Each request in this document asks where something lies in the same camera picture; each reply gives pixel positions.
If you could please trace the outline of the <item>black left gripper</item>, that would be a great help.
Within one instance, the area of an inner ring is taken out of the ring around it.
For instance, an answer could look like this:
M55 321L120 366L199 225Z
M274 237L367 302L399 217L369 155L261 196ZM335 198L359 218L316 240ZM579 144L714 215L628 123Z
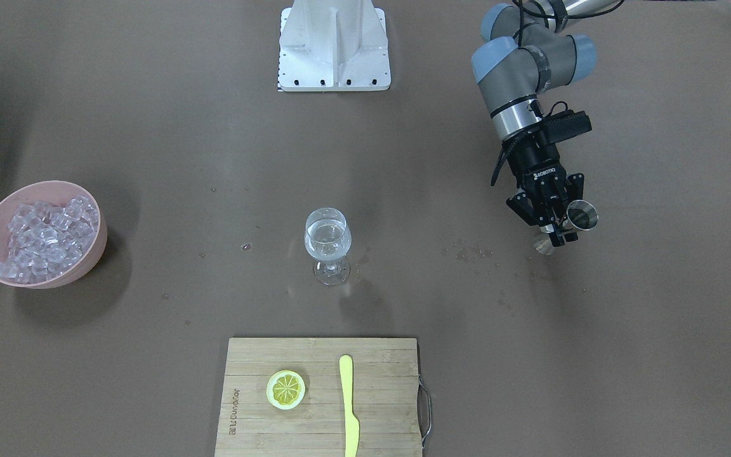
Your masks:
M570 202L583 200L585 175L566 174L557 142L546 130L524 130L506 139L506 161L517 185L516 194L506 199L506 205L530 226L556 223ZM546 202L548 216L539 202Z

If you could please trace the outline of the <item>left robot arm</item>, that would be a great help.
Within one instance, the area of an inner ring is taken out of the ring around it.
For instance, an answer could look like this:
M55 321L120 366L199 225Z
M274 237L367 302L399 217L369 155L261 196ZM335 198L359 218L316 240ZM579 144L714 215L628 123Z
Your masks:
M621 4L511 1L493 6L482 18L484 43L473 53L471 66L500 139L491 185L503 168L510 169L516 191L506 205L526 225L539 229L534 249L542 255L592 230L598 212L585 200L584 174L568 174L558 150L561 142L591 131L591 119L569 107L545 112L539 95L591 75L597 63L595 44L565 29L584 18L612 13Z

